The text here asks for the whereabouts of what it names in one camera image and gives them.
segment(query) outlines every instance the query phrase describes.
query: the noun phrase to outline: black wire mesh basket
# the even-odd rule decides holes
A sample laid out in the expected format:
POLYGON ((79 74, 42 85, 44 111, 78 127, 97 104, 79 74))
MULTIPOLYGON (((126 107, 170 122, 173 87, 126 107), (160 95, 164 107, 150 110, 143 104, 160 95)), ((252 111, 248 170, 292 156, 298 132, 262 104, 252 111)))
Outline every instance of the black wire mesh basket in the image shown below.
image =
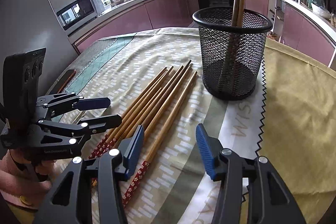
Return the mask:
POLYGON ((244 10, 242 27, 231 27, 232 7, 210 7, 193 14, 199 25, 203 84, 215 97, 242 100, 254 91, 272 22, 244 10))

